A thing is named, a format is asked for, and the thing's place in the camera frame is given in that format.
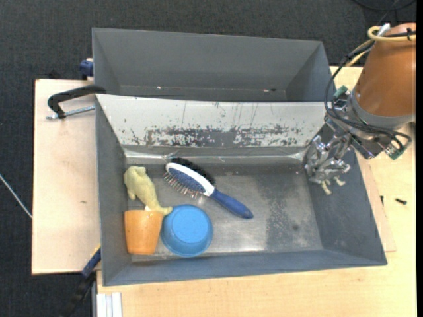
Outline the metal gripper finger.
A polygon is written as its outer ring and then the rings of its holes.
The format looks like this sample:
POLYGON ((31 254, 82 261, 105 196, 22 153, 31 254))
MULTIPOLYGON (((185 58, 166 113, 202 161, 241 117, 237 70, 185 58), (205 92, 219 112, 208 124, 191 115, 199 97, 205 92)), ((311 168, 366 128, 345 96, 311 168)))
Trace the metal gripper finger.
POLYGON ((350 165, 344 161, 344 155, 350 150, 350 143, 348 141, 341 141, 337 144, 333 154, 333 173, 331 179, 336 182, 338 186, 344 186, 346 182, 340 177, 350 170, 350 165))
POLYGON ((327 180, 327 174, 323 168, 323 164, 327 160, 327 146, 322 142, 321 136, 316 135, 305 152, 304 169, 310 182, 320 185, 326 195, 331 195, 332 192, 328 189, 330 182, 327 180))

